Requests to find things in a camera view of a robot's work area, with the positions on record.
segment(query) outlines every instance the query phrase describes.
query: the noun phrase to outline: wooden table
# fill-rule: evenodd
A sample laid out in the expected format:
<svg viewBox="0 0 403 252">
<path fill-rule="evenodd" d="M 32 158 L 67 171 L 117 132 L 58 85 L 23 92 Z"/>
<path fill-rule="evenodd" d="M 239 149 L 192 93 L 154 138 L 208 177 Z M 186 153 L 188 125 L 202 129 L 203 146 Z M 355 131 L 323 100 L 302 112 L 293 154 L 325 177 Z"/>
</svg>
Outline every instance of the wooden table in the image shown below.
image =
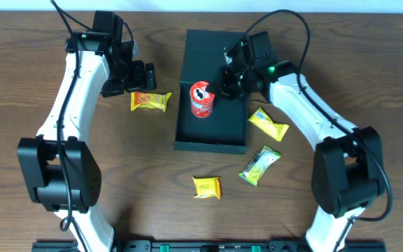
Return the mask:
<svg viewBox="0 0 403 252">
<path fill-rule="evenodd" d="M 72 14 L 92 24 L 93 13 Z M 157 92 L 174 92 L 165 113 L 130 111 L 128 94 L 98 101 L 90 149 L 102 170 L 99 203 L 121 237 L 266 240 L 306 232 L 317 207 L 313 151 L 296 127 L 276 142 L 249 125 L 245 155 L 173 150 L 186 29 L 244 31 L 262 14 L 118 14 L 132 28 L 140 58 L 155 63 Z M 403 251 L 403 15 L 304 16 L 312 33 L 306 77 L 335 111 L 378 130 L 393 185 L 388 219 L 356 223 L 349 237 L 383 239 L 389 251 Z M 305 33 L 296 19 L 273 17 L 260 29 L 268 29 L 280 59 L 298 62 Z M 0 12 L 0 251 L 29 251 L 37 239 L 72 239 L 60 232 L 57 217 L 31 203 L 16 155 L 20 138 L 35 136 L 55 100 L 67 37 L 55 12 Z M 259 106 L 293 125 L 270 105 L 252 103 L 249 114 Z M 263 145 L 283 157 L 254 188 L 237 174 Z M 192 176 L 221 176 L 222 199 L 193 199 Z M 376 200 L 365 215 L 378 215 L 385 202 Z"/>
</svg>

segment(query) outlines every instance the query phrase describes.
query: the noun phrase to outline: black box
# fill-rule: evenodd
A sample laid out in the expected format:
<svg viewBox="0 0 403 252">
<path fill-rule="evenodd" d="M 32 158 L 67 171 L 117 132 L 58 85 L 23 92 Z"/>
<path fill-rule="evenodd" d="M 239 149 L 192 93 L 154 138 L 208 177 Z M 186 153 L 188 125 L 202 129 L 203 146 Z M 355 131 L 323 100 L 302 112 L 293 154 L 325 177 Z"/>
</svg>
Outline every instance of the black box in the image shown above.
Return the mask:
<svg viewBox="0 0 403 252">
<path fill-rule="evenodd" d="M 224 47 L 234 45 L 243 33 L 189 29 L 180 77 L 180 103 L 174 149 L 244 154 L 247 146 L 248 102 L 214 99 L 212 114 L 198 118 L 190 110 L 189 91 L 197 81 L 211 82 L 224 65 Z"/>
</svg>

